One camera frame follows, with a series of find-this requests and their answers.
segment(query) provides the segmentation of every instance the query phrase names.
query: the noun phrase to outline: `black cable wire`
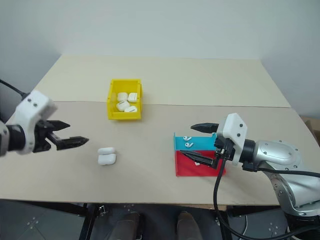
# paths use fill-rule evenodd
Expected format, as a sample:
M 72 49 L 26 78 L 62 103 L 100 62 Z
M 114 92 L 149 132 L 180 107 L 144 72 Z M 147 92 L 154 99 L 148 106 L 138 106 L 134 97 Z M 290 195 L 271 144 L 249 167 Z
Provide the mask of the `black cable wire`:
M 25 99 L 26 96 L 29 95 L 29 93 L 25 93 L 25 92 L 23 92 L 23 91 L 20 91 L 18 88 L 12 86 L 11 84 L 9 84 L 9 83 L 1 80 L 1 79 L 0 79 L 0 83 L 3 84 L 3 85 L 5 85 L 5 86 L 7 86 L 7 87 L 10 88 L 10 89 L 12 89 L 12 90 L 15 91 L 16 93 L 20 94 L 21 97 L 22 97 L 22 100 Z
M 219 170 L 219 174 L 218 174 L 218 176 L 216 178 L 214 189 L 213 189 L 213 207 L 214 207 L 214 211 L 215 211 L 215 213 L 216 213 L 216 215 L 217 215 L 217 217 L 219 219 L 220 224 L 222 224 L 225 228 L 227 228 L 232 234 L 236 235 L 239 238 L 242 238 L 243 240 L 285 240 L 285 239 L 288 239 L 288 238 L 290 238 L 292 236 L 295 236 L 295 235 L 298 235 L 298 234 L 301 234 L 301 233 L 304 233 L 304 232 L 307 232 L 307 231 L 310 231 L 310 230 L 315 230 L 315 229 L 319 229 L 320 228 L 320 226 L 317 226 L 317 225 L 304 226 L 304 227 L 301 227 L 301 228 L 296 229 L 294 231 L 291 231 L 289 233 L 286 233 L 286 234 L 283 234 L 283 235 L 280 235 L 280 236 L 269 237 L 269 238 L 253 238 L 253 237 L 242 235 L 241 233 L 235 231 L 233 228 L 231 228 L 224 221 L 224 219 L 222 218 L 222 216 L 221 216 L 221 214 L 219 212 L 219 208 L 218 208 L 218 188 L 219 188 L 220 180 L 222 178 L 222 175 L 223 175 L 224 168 L 225 168 L 227 160 L 222 159 L 221 161 L 222 161 L 222 164 L 221 164 L 221 167 L 220 167 L 220 170 Z
M 320 178 L 320 173 L 312 172 L 312 171 L 274 170 L 274 169 L 269 169 L 269 168 L 264 168 L 264 167 L 259 167 L 258 171 L 264 171 L 264 172 L 273 173 L 273 174 L 304 175 L 304 176 L 311 176 L 311 177 Z

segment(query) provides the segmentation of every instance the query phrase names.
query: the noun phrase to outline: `white wall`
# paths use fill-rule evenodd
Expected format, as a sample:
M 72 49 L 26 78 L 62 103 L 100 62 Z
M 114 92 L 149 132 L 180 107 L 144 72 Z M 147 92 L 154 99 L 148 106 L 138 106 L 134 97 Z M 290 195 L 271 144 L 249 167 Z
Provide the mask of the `white wall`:
M 0 0 L 0 13 L 0 63 L 22 59 L 0 76 L 19 85 L 57 53 L 262 59 L 291 105 L 320 117 L 318 0 Z

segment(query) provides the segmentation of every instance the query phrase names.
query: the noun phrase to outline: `floor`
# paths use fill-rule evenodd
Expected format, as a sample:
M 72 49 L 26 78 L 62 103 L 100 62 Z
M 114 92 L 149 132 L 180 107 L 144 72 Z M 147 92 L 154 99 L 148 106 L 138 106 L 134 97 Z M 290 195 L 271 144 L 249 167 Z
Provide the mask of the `floor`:
M 145 216 L 144 240 L 175 240 L 177 217 L 181 211 L 191 213 L 199 225 L 203 240 L 221 240 L 219 222 L 213 212 L 162 204 L 108 204 L 109 212 L 94 224 L 91 240 L 108 237 L 115 223 L 129 212 Z M 84 218 L 14 201 L 0 200 L 0 240 L 76 240 Z M 238 232 L 245 229 L 246 217 L 230 217 Z M 246 235 L 268 238 L 285 232 L 286 219 L 281 210 L 247 216 Z

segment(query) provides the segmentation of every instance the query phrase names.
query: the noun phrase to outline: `plastic bin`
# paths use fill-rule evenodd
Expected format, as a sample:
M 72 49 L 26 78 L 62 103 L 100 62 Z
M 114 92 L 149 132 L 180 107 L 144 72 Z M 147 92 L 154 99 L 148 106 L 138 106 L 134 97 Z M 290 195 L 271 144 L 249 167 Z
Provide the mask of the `plastic bin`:
M 121 112 L 116 105 L 118 93 L 137 93 L 136 102 L 130 102 L 131 106 L 136 106 L 137 112 Z M 108 98 L 106 100 L 106 110 L 110 120 L 135 120 L 141 119 L 142 112 L 142 85 L 140 79 L 112 79 Z

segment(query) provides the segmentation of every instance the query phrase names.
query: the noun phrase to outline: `earbud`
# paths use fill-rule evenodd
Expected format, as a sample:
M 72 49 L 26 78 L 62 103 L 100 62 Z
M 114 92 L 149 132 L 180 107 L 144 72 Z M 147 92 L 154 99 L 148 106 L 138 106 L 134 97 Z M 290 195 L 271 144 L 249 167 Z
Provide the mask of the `earbud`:
M 184 136 L 184 137 L 183 137 L 183 140 L 185 140 L 185 141 L 189 141 L 190 139 L 192 139 L 191 136 L 189 136 L 189 137 L 188 137 L 188 136 Z
M 185 147 L 186 147 L 186 148 L 191 148 L 193 144 L 194 144 L 193 142 L 192 142 L 192 143 L 186 142 L 186 143 L 185 143 Z

